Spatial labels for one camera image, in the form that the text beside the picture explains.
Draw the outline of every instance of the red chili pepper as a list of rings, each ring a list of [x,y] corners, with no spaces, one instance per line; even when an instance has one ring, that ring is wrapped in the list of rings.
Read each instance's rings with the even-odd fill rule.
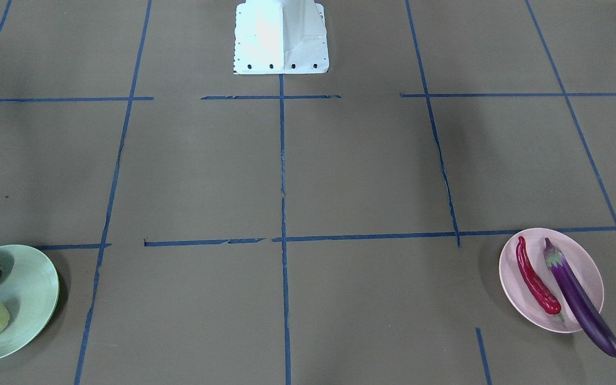
[[[524,279],[524,283],[526,283],[529,291],[545,312],[552,315],[559,314],[560,310],[562,310],[560,302],[555,298],[555,295],[550,292],[548,287],[543,284],[541,278],[538,277],[536,271],[532,268],[529,262],[529,256],[526,254],[526,241],[524,237],[520,236],[519,239],[520,241],[518,242],[516,254],[518,256],[518,266],[520,266],[520,273]]]

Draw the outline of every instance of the eggplant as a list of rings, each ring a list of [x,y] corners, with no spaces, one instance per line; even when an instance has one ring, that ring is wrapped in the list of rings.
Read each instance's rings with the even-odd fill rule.
[[[553,246],[548,238],[545,239],[543,256],[546,266],[555,276],[555,281],[581,328],[600,350],[611,357],[616,357],[616,337],[574,276],[562,251]]]

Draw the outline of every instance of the plate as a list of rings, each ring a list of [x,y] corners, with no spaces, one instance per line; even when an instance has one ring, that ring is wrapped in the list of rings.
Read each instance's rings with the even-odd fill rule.
[[[515,255],[515,249],[520,236],[523,236],[526,241],[526,252],[534,271],[536,271],[543,283],[550,288],[550,292],[560,301],[564,322],[559,317],[546,313],[526,287]],[[596,263],[577,242],[565,234],[552,229],[526,229],[510,238],[505,246],[503,246],[498,262],[498,271],[501,275],[500,283],[503,285],[503,290],[505,290],[505,294],[511,304],[515,306],[515,309],[526,319],[533,322],[533,324],[551,332],[578,332],[581,330],[581,326],[579,326],[579,322],[574,317],[572,310],[569,309],[565,297],[563,297],[555,281],[555,277],[553,277],[545,265],[545,259],[543,258],[545,237],[550,238],[554,246],[563,252],[575,277],[581,283],[581,287],[584,288],[594,307],[596,307],[598,312],[602,310],[604,301],[603,280]]]
[[[0,358],[26,346],[56,309],[58,273],[47,256],[22,244],[0,246],[0,300],[11,313],[9,325],[0,334]]]

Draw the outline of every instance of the mounting plate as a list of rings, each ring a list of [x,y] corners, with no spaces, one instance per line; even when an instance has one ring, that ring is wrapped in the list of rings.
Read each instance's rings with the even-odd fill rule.
[[[325,8],[314,0],[247,0],[237,6],[234,73],[326,73]]]

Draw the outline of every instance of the green plate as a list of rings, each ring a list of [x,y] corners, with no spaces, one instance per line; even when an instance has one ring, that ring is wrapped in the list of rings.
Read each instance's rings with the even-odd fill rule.
[[[58,273],[47,256],[22,244],[0,246],[0,300],[11,313],[0,334],[0,358],[26,346],[47,325],[58,302]]]

